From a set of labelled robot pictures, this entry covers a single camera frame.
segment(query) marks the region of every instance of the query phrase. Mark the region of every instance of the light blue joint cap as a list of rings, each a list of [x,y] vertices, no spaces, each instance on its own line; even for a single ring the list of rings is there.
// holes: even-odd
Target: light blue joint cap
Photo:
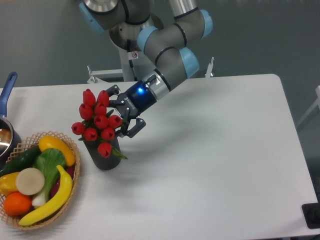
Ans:
[[[90,28],[98,34],[103,33],[105,30],[100,26],[100,24],[94,19],[91,13],[88,11],[84,3],[79,4],[80,12],[84,17],[86,23],[90,26]]]
[[[182,48],[180,50],[180,54],[182,57],[183,65],[185,68],[185,73],[188,79],[195,74],[199,68],[199,62],[197,57],[194,55],[194,53],[187,47]]]
[[[156,28],[155,26],[148,26],[148,27],[142,29],[142,31],[139,33],[136,41],[137,41],[137,44],[138,44],[140,50],[143,53],[145,53],[146,42],[147,42],[150,34],[155,30],[158,30],[158,28]]]
[[[201,9],[200,12],[202,13],[204,18],[204,32],[201,37],[203,39],[205,36],[211,33],[212,30],[214,29],[214,22],[206,10]]]

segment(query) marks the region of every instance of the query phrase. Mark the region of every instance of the tulip bouquet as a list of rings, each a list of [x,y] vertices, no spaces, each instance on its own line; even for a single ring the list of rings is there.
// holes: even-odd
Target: tulip bouquet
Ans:
[[[121,127],[123,119],[118,115],[112,115],[109,106],[109,95],[102,90],[97,99],[90,89],[83,91],[83,103],[79,107],[82,122],[75,122],[72,125],[72,132],[81,135],[80,141],[98,141],[97,150],[99,154],[108,158],[111,154],[120,159],[128,159],[111,144],[115,137],[115,129]]]

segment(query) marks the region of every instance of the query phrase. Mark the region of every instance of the robotic arm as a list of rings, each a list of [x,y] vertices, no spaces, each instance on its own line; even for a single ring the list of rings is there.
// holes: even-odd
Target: robotic arm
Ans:
[[[145,125],[139,115],[199,70],[199,62],[187,45],[208,35],[213,21],[196,0],[169,0],[175,23],[163,28],[150,14],[148,0],[84,0],[80,10],[96,32],[109,29],[111,40],[127,52],[139,51],[150,60],[148,74],[121,93],[114,85],[107,89],[110,106],[117,109],[126,124],[116,132],[132,138]],[[129,124],[136,119],[130,130]]]

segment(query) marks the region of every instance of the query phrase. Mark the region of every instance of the blue led light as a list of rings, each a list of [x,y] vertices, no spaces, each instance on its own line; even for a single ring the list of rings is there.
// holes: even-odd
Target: blue led light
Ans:
[[[138,93],[139,94],[143,94],[145,92],[145,90],[141,87],[138,87]]]

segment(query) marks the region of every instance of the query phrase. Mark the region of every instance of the bok choy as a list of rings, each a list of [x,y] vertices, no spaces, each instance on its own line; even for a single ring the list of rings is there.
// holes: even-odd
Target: bok choy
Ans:
[[[66,167],[66,159],[62,151],[55,148],[44,150],[34,161],[33,167],[39,169],[44,175],[44,186],[32,198],[32,205],[38,208],[49,201],[50,191],[60,178],[57,165]]]

